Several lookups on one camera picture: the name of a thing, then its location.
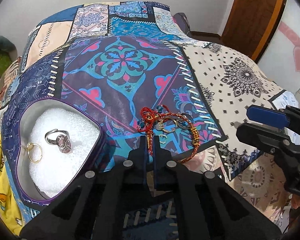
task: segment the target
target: ring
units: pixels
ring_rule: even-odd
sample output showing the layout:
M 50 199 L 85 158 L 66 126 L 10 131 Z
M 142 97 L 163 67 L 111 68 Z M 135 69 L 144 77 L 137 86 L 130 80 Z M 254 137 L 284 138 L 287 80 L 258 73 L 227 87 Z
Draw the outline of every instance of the ring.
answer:
M 172 129 L 171 131 L 168 131 L 168 130 L 166 130 L 165 128 L 163 128 L 162 131 L 165 132 L 165 133 L 173 133 L 173 132 L 177 129 L 177 127 L 178 127 L 178 124 L 177 124 L 176 119 L 174 119 L 174 118 L 171 117 L 171 116 L 167 116 L 167 117 L 165 117 L 164 119 L 172 120 L 172 121 L 174 122 L 174 124 L 175 124 L 176 127 L 175 127 L 174 129 Z
M 31 157 L 30 157 L 30 151 L 34 148 L 34 146 L 38 146 L 39 149 L 40 149 L 40 152 L 41 152 L 40 159 L 37 160 L 37 161 L 32 160 Z M 28 144 L 27 144 L 27 151 L 28 151 L 28 156 L 29 156 L 29 159 L 30 159 L 31 162 L 33 162 L 33 163 L 38 163 L 38 162 L 42 159 L 42 149 L 41 149 L 41 147 L 40 147 L 39 144 L 36 144 L 36 143 L 28 143 Z
M 159 134 L 159 138 L 160 137 L 164 137 L 166 139 L 164 142 L 162 142 L 162 141 L 159 140 L 160 143 L 165 144 L 167 142 L 168 136 L 166 136 L 165 134 Z
M 51 140 L 48 138 L 48 136 L 52 133 L 63 133 L 57 136 L 55 140 Z M 67 131 L 64 130 L 58 130 L 58 129 L 53 129 L 49 132 L 47 132 L 44 136 L 45 140 L 47 143 L 52 144 L 52 145 L 57 145 L 60 152 L 62 153 L 69 153 L 71 151 L 71 143 L 70 143 L 70 136 Z
M 189 114 L 186 113 L 181 113 L 181 115 L 183 115 L 184 117 L 186 117 L 191 123 L 193 123 L 193 117 Z M 190 125 L 183 120 L 182 118 L 177 118 L 177 125 L 179 128 L 183 129 L 183 130 L 189 130 L 190 129 Z

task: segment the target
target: patterned fabric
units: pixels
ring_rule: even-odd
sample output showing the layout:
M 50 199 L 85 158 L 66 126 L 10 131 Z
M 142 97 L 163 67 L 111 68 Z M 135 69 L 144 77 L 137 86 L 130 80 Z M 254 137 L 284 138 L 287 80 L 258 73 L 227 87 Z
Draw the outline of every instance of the patterned fabric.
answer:
M 108 6 L 92 4 L 79 8 L 75 16 L 69 40 L 73 37 L 105 35 L 108 25 Z
M 122 2 L 121 5 L 109 6 L 109 14 L 123 17 L 148 18 L 147 6 L 144 2 Z
M 191 114 L 201 145 L 185 166 L 215 171 L 269 219 L 278 217 L 287 195 L 281 169 L 271 155 L 241 144 L 235 132 L 248 122 L 249 105 L 281 108 L 294 105 L 295 98 L 267 80 L 245 55 L 186 37 L 169 10 L 153 1 L 81 5 L 48 17 L 29 34 L 21 63 L 13 63 L 0 81 L 2 150 L 25 223 L 44 205 L 21 194 L 16 181 L 19 121 L 30 104 L 51 97 L 102 125 L 108 143 L 96 165 L 101 163 L 103 171 L 137 147 L 141 107 L 166 104 L 173 112 Z M 175 160 L 182 159 L 192 152 L 190 138 L 177 129 L 164 147 Z M 130 222 L 127 239 L 140 237 Z
M 165 34 L 160 31 L 155 23 L 128 21 L 118 17 L 113 17 L 109 20 L 113 35 L 129 35 L 132 37 L 145 37 L 149 40 L 180 40 L 176 35 Z

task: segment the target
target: gold ring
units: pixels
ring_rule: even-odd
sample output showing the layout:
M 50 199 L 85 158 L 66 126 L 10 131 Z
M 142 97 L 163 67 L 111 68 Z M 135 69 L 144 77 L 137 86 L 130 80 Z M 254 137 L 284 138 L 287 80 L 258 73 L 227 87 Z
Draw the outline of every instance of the gold ring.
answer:
M 34 148 L 34 146 L 38 146 L 39 149 L 40 149 L 40 152 L 41 152 L 40 159 L 37 160 L 37 161 L 32 160 L 31 157 L 30 157 L 30 151 Z M 28 150 L 28 156 L 29 156 L 29 159 L 30 159 L 31 162 L 33 162 L 33 163 L 38 163 L 38 162 L 42 159 L 42 149 L 41 149 L 41 147 L 40 147 L 39 144 L 36 144 L 36 143 L 28 143 L 28 144 L 27 144 L 27 150 Z
M 172 121 L 174 122 L 174 125 L 175 125 L 176 127 L 175 127 L 174 129 L 172 129 L 171 131 L 168 131 L 168 130 L 166 130 L 165 128 L 163 128 L 162 131 L 165 132 L 165 133 L 173 133 L 173 132 L 177 129 L 177 127 L 178 127 L 178 124 L 177 124 L 176 119 L 174 119 L 174 118 L 171 117 L 171 116 L 167 116 L 167 117 L 165 117 L 164 119 L 172 120 Z
M 164 137 L 166 139 L 164 142 L 162 142 L 162 141 L 159 140 L 160 143 L 165 144 L 167 142 L 168 136 L 166 136 L 165 134 L 159 134 L 159 138 L 160 137 Z

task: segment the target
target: white cotton padding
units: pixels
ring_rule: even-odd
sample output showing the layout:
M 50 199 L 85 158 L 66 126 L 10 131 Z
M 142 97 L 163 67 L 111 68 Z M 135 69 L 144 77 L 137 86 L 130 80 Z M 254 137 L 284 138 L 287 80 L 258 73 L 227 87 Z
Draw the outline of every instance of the white cotton padding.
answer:
M 57 145 L 50 145 L 44 135 L 53 129 L 66 130 L 70 135 L 71 151 L 64 154 Z M 49 136 L 55 140 L 60 133 Z M 42 148 L 42 159 L 29 164 L 29 173 L 33 182 L 48 197 L 60 193 L 79 171 L 100 134 L 99 128 L 79 114 L 61 108 L 46 110 L 39 116 L 29 141 Z M 34 146 L 30 151 L 33 160 L 40 158 L 40 149 Z

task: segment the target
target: navy fabric patch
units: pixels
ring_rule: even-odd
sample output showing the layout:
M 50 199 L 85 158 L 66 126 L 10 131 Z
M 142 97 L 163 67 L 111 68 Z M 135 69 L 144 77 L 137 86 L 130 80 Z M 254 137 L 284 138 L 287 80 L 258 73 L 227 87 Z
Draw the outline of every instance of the navy fabric patch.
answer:
M 46 23 L 73 21 L 75 18 L 75 15 L 77 14 L 78 8 L 81 8 L 81 7 L 83 7 L 83 4 L 65 9 L 58 13 L 55 13 L 55 14 L 49 16 L 48 18 L 45 18 L 37 26 L 43 25 Z

